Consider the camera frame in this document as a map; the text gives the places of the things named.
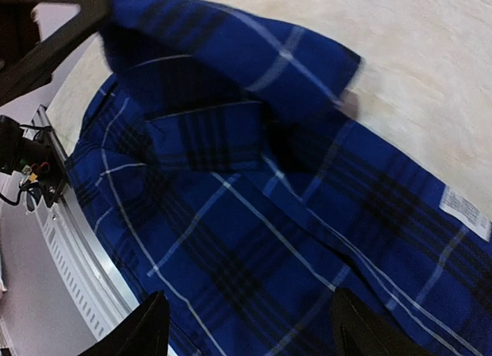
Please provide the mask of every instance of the black mount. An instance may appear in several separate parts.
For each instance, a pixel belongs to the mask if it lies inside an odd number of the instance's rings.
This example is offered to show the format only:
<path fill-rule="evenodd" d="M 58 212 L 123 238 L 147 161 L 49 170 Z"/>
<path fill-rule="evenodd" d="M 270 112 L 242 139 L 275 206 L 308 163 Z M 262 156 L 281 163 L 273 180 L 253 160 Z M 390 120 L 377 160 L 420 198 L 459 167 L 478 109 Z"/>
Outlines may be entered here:
<path fill-rule="evenodd" d="M 111 0 L 0 0 L 0 106 L 46 85 L 55 69 L 111 13 Z M 80 5 L 81 11 L 39 42 L 32 9 L 41 2 Z"/>
<path fill-rule="evenodd" d="M 0 172 L 11 175 L 14 171 L 22 172 L 26 166 L 48 163 L 49 171 L 40 174 L 36 181 L 50 208 L 62 195 L 68 179 L 53 144 L 52 129 L 34 128 L 38 131 L 36 137 L 24 138 L 25 131 L 19 123 L 0 115 Z"/>

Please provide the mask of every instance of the flannel shirt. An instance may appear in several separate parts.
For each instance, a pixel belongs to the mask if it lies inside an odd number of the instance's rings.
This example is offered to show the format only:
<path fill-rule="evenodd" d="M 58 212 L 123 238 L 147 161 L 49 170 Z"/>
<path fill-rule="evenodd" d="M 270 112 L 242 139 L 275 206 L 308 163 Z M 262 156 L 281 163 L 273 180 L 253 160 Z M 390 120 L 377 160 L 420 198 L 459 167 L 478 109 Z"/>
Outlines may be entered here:
<path fill-rule="evenodd" d="M 165 290 L 178 354 L 334 354 L 337 287 L 434 354 L 492 354 L 492 248 L 338 111 L 356 54 L 209 2 L 113 4 L 67 169 L 138 299 Z"/>

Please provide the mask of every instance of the care label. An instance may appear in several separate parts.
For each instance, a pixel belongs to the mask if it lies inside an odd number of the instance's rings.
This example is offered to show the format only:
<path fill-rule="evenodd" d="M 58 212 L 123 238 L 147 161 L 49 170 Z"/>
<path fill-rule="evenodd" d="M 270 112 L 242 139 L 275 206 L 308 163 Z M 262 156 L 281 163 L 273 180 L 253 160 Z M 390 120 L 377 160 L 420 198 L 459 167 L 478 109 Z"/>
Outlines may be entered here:
<path fill-rule="evenodd" d="M 478 211 L 469 201 L 449 187 L 444 189 L 439 208 L 461 221 L 468 229 L 475 232 L 485 241 L 490 240 L 492 224 L 489 219 Z"/>

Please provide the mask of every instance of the white table surface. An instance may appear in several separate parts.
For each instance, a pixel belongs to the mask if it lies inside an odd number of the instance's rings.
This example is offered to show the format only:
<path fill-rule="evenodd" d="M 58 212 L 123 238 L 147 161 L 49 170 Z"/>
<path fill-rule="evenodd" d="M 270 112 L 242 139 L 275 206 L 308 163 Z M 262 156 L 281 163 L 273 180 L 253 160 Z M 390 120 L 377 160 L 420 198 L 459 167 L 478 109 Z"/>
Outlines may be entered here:
<path fill-rule="evenodd" d="M 357 120 L 492 218 L 492 0 L 212 0 L 306 26 L 364 57 Z M 70 154 L 110 72 L 96 40 L 48 115 Z"/>

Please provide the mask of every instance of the shirt pocket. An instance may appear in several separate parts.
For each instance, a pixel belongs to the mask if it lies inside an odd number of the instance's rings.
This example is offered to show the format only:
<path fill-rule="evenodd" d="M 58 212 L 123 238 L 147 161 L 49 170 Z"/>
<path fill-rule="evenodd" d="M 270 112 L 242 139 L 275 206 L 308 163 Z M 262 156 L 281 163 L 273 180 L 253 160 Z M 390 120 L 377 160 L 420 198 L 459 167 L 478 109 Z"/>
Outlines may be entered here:
<path fill-rule="evenodd" d="M 259 169 L 263 107 L 234 102 L 147 120 L 157 163 L 167 171 Z"/>

